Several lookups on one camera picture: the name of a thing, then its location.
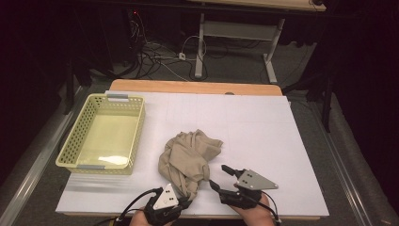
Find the white tabletop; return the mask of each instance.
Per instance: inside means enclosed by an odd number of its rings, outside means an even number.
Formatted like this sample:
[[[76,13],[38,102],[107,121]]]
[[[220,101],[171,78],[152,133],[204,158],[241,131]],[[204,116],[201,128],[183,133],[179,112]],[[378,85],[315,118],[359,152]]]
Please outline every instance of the white tabletop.
[[[221,165],[251,169],[279,185],[279,189],[266,192],[276,201],[281,217],[328,216],[286,97],[133,93],[144,96],[146,107],[133,174],[72,173],[57,212],[118,215],[142,192],[168,183],[157,170],[158,157],[168,140],[180,132],[200,129],[208,137],[224,142],[221,154],[209,162],[211,179],[221,188],[236,190],[232,186],[236,179],[222,171]],[[149,197],[133,207],[144,206]],[[237,215],[220,203],[209,182],[202,182],[199,195],[183,210],[182,217],[236,218]]]

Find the beige cloth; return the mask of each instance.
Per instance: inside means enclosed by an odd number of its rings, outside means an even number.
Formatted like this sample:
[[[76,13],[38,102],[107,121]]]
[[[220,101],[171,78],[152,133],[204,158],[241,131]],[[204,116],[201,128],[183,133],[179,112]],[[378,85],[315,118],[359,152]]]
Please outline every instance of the beige cloth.
[[[192,201],[197,197],[200,181],[209,180],[208,161],[220,154],[222,144],[221,140],[209,138],[201,130],[180,133],[168,141],[159,157],[159,173]]]

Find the person's right hand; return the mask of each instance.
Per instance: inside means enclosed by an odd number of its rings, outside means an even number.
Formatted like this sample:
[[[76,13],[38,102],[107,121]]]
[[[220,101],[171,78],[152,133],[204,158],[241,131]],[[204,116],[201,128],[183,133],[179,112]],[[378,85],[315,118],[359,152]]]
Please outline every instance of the person's right hand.
[[[263,193],[260,202],[269,206],[269,200]],[[230,207],[241,215],[247,226],[274,226],[270,211],[260,205],[256,205],[256,207],[251,209],[241,209],[235,206]]]

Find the floor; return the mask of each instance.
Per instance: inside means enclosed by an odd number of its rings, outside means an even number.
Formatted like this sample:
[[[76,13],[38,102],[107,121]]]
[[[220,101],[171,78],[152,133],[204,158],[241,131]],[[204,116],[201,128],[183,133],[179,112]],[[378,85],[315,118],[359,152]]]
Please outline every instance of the floor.
[[[165,45],[157,42],[150,44],[149,47],[152,48],[151,51],[156,48],[156,52],[162,57],[175,55],[172,53],[173,47],[165,48],[160,44]],[[268,48],[267,44],[267,42],[248,40],[209,39],[204,59],[206,70],[203,82],[268,84],[262,58],[262,54]],[[299,79],[314,47],[315,45],[296,48],[294,43],[278,46],[273,56],[273,65],[281,88]],[[195,43],[188,42],[184,52],[187,58],[194,58]],[[161,65],[157,71],[141,79],[191,81],[194,62],[175,61],[165,59],[164,65]],[[146,65],[142,70],[145,72],[149,68],[150,65]],[[79,111],[81,104],[79,100],[84,100],[89,93],[104,92],[110,86],[109,79],[97,72],[92,73],[92,86],[76,89],[77,96],[81,97],[76,100],[74,109],[76,112]],[[388,205],[375,177],[362,158],[361,151],[341,114],[338,101],[333,97],[331,132],[326,133],[320,124],[320,103],[308,103],[305,94],[306,91],[293,91],[287,96],[291,101],[298,130],[323,191],[330,216],[316,221],[285,219],[282,225],[399,225],[397,215]],[[14,225],[94,225],[106,219],[69,217],[55,212],[63,187],[70,175],[67,170],[55,165],[59,150],[58,141],[62,139],[63,130],[68,127],[68,121],[73,121],[73,117],[76,117],[76,114],[64,115],[64,110],[65,105],[61,104],[0,187],[1,225],[2,222],[14,222]],[[36,163],[44,161],[42,165],[46,166],[36,175],[31,173],[31,169],[36,166],[35,161]],[[38,179],[37,183],[32,179],[35,176]],[[27,202],[13,198],[22,182],[32,182],[31,185],[35,188],[25,188],[25,193],[18,196],[25,197]],[[179,219],[174,225],[224,225],[224,223],[217,220]]]

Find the basket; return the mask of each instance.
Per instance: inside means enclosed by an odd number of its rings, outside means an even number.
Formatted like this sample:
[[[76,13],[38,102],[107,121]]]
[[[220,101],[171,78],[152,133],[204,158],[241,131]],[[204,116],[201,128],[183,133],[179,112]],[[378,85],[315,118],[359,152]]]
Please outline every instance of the basket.
[[[79,173],[132,174],[144,116],[143,97],[89,95],[56,165]]]

